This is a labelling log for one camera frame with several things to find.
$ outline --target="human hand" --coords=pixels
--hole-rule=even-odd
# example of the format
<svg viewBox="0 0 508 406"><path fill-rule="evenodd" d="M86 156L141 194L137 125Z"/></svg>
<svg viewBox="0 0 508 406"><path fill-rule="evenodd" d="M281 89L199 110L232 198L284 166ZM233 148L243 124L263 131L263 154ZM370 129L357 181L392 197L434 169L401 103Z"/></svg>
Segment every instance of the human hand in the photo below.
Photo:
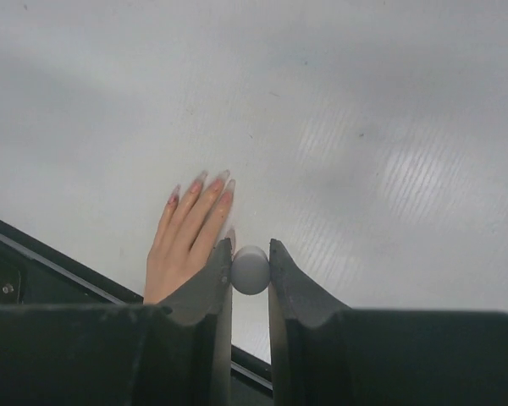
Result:
<svg viewBox="0 0 508 406"><path fill-rule="evenodd" d="M146 259L145 304L155 304L167 298L207 263L229 215L235 181L231 179L218 198L229 171L220 173L202 192L206 177L207 172L202 172L180 201L179 186L169 196ZM206 220L213 206L214 210Z"/></svg>

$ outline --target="bolt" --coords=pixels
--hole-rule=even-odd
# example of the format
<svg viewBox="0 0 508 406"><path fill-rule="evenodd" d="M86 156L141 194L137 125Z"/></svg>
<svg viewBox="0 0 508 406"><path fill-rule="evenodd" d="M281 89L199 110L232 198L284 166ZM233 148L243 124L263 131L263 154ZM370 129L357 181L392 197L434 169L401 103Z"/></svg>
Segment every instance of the bolt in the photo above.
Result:
<svg viewBox="0 0 508 406"><path fill-rule="evenodd" d="M14 291L14 287L11 286L11 283L6 283L3 288L2 288L2 291L5 293L5 294L11 294L13 291Z"/></svg>

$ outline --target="white table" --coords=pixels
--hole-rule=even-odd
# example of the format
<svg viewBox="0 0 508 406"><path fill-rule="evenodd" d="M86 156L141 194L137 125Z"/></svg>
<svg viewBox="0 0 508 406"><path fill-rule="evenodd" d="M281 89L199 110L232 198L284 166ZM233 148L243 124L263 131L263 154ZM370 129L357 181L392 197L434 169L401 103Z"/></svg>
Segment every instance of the white table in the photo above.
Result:
<svg viewBox="0 0 508 406"><path fill-rule="evenodd" d="M0 219L142 293L204 168L348 305L508 310L508 1L0 0Z"/></svg>

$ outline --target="gray sphere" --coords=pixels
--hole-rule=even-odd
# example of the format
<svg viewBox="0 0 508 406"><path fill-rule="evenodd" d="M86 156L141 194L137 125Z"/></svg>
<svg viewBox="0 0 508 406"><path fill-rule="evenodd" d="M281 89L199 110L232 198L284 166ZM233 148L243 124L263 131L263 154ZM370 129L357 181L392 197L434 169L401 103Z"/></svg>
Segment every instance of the gray sphere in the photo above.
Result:
<svg viewBox="0 0 508 406"><path fill-rule="evenodd" d="M265 252L247 245L235 254L231 264L231 284L242 294L259 294L270 279L269 261Z"/></svg>

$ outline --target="white ball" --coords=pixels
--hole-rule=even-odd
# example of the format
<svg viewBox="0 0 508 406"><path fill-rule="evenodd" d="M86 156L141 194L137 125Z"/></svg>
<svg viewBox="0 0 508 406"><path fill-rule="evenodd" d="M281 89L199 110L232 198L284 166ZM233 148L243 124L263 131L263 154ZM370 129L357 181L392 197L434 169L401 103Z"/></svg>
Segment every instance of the white ball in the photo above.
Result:
<svg viewBox="0 0 508 406"><path fill-rule="evenodd" d="M247 245L235 254L231 264L231 284L242 294L259 294L268 285L271 272L265 252Z"/></svg>

